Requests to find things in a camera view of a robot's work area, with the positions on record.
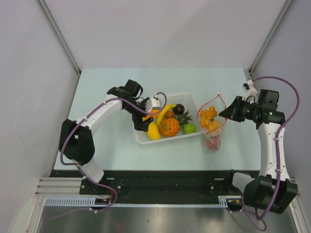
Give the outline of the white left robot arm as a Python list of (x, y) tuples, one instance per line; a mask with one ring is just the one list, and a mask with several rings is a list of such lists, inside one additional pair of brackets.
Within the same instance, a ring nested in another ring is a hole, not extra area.
[(104, 171), (96, 159), (93, 136), (109, 117), (120, 110), (126, 110), (132, 116), (135, 129), (147, 131), (151, 120), (144, 120), (153, 109), (160, 109), (158, 96), (139, 101), (143, 88), (133, 80), (125, 86), (108, 90), (104, 100), (88, 114), (77, 120), (66, 119), (62, 123), (59, 151), (60, 161), (70, 160), (68, 165), (77, 166), (84, 176), (90, 178), (90, 188), (97, 194), (107, 190), (107, 181), (102, 179)]

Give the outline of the pink toy peach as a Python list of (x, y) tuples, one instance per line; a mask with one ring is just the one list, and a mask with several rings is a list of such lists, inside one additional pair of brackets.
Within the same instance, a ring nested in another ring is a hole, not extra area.
[(221, 139), (219, 139), (216, 136), (207, 138), (206, 145), (212, 151), (218, 150), (220, 147), (220, 144), (221, 144)]

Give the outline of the orange toy fruit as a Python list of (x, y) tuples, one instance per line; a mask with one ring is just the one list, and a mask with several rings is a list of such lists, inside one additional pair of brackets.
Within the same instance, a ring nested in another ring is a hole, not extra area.
[(218, 121), (218, 120), (212, 120), (212, 121), (209, 122), (208, 130), (209, 130), (209, 131), (215, 130), (215, 129), (217, 129), (219, 126), (221, 126), (221, 122), (220, 122), (220, 121)]

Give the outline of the green toy bell pepper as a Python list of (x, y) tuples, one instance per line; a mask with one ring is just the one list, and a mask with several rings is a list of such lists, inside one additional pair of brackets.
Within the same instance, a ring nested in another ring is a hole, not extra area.
[(183, 133), (184, 134), (190, 134), (190, 133), (195, 133), (196, 132), (196, 127), (192, 123), (187, 123), (183, 126)]

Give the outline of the orange toy ginger root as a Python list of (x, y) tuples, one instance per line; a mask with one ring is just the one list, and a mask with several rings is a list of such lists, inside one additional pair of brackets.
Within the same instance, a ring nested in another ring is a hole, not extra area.
[(216, 116), (218, 115), (214, 106), (207, 108), (205, 111), (200, 111), (200, 124), (204, 128), (208, 129), (209, 122), (212, 120), (216, 120)]

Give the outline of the yellow toy mango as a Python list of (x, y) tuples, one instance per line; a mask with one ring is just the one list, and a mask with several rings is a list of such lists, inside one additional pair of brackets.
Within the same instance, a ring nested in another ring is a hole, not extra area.
[(159, 140), (161, 138), (158, 127), (154, 122), (149, 124), (147, 135), (151, 140)]

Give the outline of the clear zip bag red zipper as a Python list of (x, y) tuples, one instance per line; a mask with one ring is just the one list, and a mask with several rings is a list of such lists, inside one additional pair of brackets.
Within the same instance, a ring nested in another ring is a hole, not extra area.
[(218, 92), (213, 99), (203, 104), (197, 112), (197, 120), (206, 137), (206, 146), (211, 151), (220, 149), (227, 120), (219, 116), (219, 113), (225, 109), (225, 101), (221, 93)]

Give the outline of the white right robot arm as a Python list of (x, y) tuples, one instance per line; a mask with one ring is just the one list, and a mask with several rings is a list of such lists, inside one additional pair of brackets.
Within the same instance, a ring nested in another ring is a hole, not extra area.
[(285, 165), (285, 115), (277, 111), (278, 100), (277, 91), (266, 89), (260, 90), (257, 102), (253, 103), (236, 96), (219, 116), (236, 122), (253, 121), (260, 140), (259, 175), (252, 178), (245, 172), (231, 170), (224, 182), (225, 191), (230, 195), (241, 191), (245, 205), (282, 214), (296, 197), (298, 188), (290, 181)]

